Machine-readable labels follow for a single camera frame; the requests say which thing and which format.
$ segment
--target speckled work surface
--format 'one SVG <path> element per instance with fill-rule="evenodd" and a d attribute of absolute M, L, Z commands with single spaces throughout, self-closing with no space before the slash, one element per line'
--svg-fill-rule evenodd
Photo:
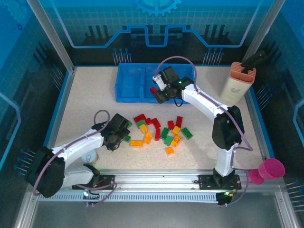
<path fill-rule="evenodd" d="M 229 67 L 197 67 L 198 86 L 217 100 L 225 78 L 229 74 Z M 71 87 L 69 98 L 59 128 L 56 146 L 67 143 L 87 132 L 93 125 L 93 116 L 100 109 L 106 109 L 111 117 L 119 113 L 132 121 L 129 129 L 132 139 L 143 139 L 143 134 L 137 129 L 133 118 L 145 114 L 147 118 L 158 118 L 161 128 L 167 127 L 168 120 L 176 121 L 176 117 L 183 116 L 182 127 L 187 127 L 194 135 L 190 140 L 183 139 L 175 154 L 168 157 L 167 146 L 163 140 L 152 139 L 150 145 L 143 148 L 132 148 L 127 142 L 122 142 L 120 148 L 114 152 L 105 147 L 97 149 L 100 169 L 213 169 L 216 164 L 217 146 L 211 133 L 212 123 L 198 109 L 190 104 L 178 108 L 175 104 L 126 104 L 116 103 L 114 86 L 117 67 L 78 67 Z M 245 136 L 253 147 L 252 152 L 237 151 L 234 165 L 244 169 L 257 168 L 262 162 L 257 139 L 253 130 L 245 99 L 237 104 L 240 108 L 245 128 Z M 103 122 L 105 114 L 100 114 L 97 121 Z M 155 134 L 152 125 L 149 131 Z"/>

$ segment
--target blue plastic tray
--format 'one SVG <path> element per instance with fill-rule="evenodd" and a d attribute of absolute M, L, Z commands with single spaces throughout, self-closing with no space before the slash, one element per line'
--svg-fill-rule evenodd
<path fill-rule="evenodd" d="M 159 89 L 152 77 L 157 63 L 120 63 L 115 83 L 116 102 L 123 103 L 157 103 L 151 87 Z M 180 78 L 189 77 L 194 80 L 194 71 L 190 64 L 163 64 L 160 70 L 172 66 Z"/>

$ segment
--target yellow lego brick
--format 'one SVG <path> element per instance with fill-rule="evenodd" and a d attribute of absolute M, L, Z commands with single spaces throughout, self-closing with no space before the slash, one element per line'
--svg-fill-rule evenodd
<path fill-rule="evenodd" d="M 146 134 L 148 132 L 148 128 L 144 124 L 140 125 L 139 129 L 142 131 L 143 134 Z"/>
<path fill-rule="evenodd" d="M 150 144 L 153 134 L 148 132 L 143 140 L 145 144 Z"/>
<path fill-rule="evenodd" d="M 168 147 L 166 149 L 166 153 L 167 153 L 168 156 L 172 156 L 174 154 L 174 150 L 171 147 Z"/>
<path fill-rule="evenodd" d="M 171 142 L 171 145 L 176 147 L 179 143 L 181 142 L 181 137 L 179 137 L 178 135 L 176 135 L 174 137 L 174 139 Z"/>
<path fill-rule="evenodd" d="M 143 141 L 141 140 L 131 140 L 130 146 L 132 147 L 143 147 Z"/>
<path fill-rule="evenodd" d="M 180 130 L 181 130 L 180 127 L 175 126 L 175 127 L 173 128 L 173 130 L 172 130 L 172 134 L 178 135 L 178 133 L 180 132 Z"/>

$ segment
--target robotic arm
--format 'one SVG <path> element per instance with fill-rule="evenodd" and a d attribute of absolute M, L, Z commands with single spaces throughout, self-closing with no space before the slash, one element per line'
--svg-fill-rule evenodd
<path fill-rule="evenodd" d="M 127 129 L 128 120 L 119 114 L 116 114 L 109 124 L 100 133 L 96 133 L 90 137 L 88 135 L 100 130 L 104 123 L 97 123 L 92 126 L 87 133 L 78 137 L 73 145 L 59 154 L 46 169 L 42 178 L 39 181 L 37 190 L 44 197 L 51 197 L 61 188 L 76 185 L 89 184 L 94 186 L 99 181 L 99 171 L 90 165 L 70 166 L 75 160 L 88 153 L 89 151 L 106 146 L 108 150 L 114 151 L 118 148 L 120 142 L 130 133 Z M 31 162 L 31 165 L 26 172 L 25 179 L 34 186 L 38 175 L 45 164 L 61 149 L 65 148 L 70 143 L 59 147 L 48 149 L 40 148 Z"/>
<path fill-rule="evenodd" d="M 234 176 L 234 170 L 230 166 L 230 160 L 234 149 L 242 142 L 241 135 L 228 117 L 228 115 L 218 108 L 213 102 L 206 99 L 208 97 L 222 108 L 227 110 L 236 120 L 244 133 L 244 126 L 240 109 L 236 106 L 228 107 L 198 88 L 199 94 L 194 87 L 194 82 L 185 77 L 180 79 L 173 68 L 167 67 L 153 77 L 154 83 L 160 88 L 154 92 L 154 97 L 158 103 L 162 104 L 172 98 L 179 98 L 197 107 L 213 122 L 212 139 L 218 146 L 217 164 L 214 169 L 214 180 L 223 188 Z"/>

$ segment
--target pink plastic cup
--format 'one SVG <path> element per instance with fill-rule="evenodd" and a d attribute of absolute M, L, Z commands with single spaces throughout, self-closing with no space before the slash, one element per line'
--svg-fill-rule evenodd
<path fill-rule="evenodd" d="M 264 180 L 274 180 L 285 175 L 284 165 L 277 159 L 266 159 L 258 170 L 249 171 L 249 179 L 254 184 L 263 184 Z"/>

